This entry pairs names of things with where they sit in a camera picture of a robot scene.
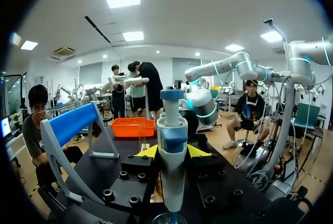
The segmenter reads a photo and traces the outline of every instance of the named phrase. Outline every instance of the hair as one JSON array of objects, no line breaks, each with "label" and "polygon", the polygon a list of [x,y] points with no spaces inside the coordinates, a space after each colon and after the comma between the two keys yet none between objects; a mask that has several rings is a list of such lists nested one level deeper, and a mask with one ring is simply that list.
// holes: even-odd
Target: hair
[{"label": "hair", "polygon": [[258,86],[258,80],[246,80],[246,86],[250,86],[251,84]]},{"label": "hair", "polygon": [[111,70],[112,70],[112,71],[114,71],[115,69],[118,69],[118,70],[119,70],[119,65],[114,64],[114,65],[111,67]]},{"label": "hair", "polygon": [[38,103],[47,104],[47,89],[44,85],[35,85],[28,94],[29,105],[33,107]]},{"label": "hair", "polygon": [[135,72],[136,71],[136,65],[134,64],[134,62],[130,63],[127,68],[130,72]]}]

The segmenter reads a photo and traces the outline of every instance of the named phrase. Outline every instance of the white sneaker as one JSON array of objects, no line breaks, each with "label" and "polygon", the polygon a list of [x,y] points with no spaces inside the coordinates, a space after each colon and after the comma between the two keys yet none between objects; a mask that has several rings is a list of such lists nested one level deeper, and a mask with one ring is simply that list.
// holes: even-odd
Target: white sneaker
[{"label": "white sneaker", "polygon": [[230,141],[230,142],[226,143],[225,145],[223,145],[223,149],[228,150],[228,149],[234,148],[236,146],[237,146],[236,141]]}]

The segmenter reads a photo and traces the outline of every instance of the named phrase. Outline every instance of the black pants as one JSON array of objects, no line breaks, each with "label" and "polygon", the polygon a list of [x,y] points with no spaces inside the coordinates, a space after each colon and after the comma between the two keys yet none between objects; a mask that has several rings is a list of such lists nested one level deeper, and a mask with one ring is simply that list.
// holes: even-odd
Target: black pants
[{"label": "black pants", "polygon": [[113,107],[113,119],[119,117],[125,117],[125,99],[124,97],[113,97],[112,98]]},{"label": "black pants", "polygon": [[[63,153],[70,163],[78,163],[80,158],[83,156],[80,148],[76,146],[68,147],[67,150],[63,151]],[[46,191],[52,190],[51,184],[52,182],[56,182],[57,179],[53,174],[49,163],[41,164],[39,167],[37,167],[36,175],[40,187],[45,187]]]}]

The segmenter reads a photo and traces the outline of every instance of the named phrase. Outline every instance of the blue cap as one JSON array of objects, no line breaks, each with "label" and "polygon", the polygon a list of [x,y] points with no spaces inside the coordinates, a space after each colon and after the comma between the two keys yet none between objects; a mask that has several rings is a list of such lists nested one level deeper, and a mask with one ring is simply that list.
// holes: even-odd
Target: blue cap
[{"label": "blue cap", "polygon": [[175,101],[184,98],[182,90],[162,90],[161,99]]}]

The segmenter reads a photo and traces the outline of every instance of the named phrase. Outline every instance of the man in gray t-shirt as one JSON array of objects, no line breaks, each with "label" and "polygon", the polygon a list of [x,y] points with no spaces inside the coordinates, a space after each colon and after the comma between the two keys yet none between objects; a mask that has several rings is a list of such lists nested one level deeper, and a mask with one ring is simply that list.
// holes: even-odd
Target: man in gray t-shirt
[{"label": "man in gray t-shirt", "polygon": [[[47,160],[40,129],[40,124],[43,119],[51,119],[51,116],[46,113],[46,88],[43,85],[32,87],[29,91],[28,99],[32,113],[26,118],[22,125],[23,137],[28,152],[32,157],[32,163],[36,166],[39,186],[44,187],[45,191],[55,195],[56,191],[51,184],[57,180]],[[69,162],[77,163],[82,157],[82,152],[79,147],[63,148],[63,152]]]}]

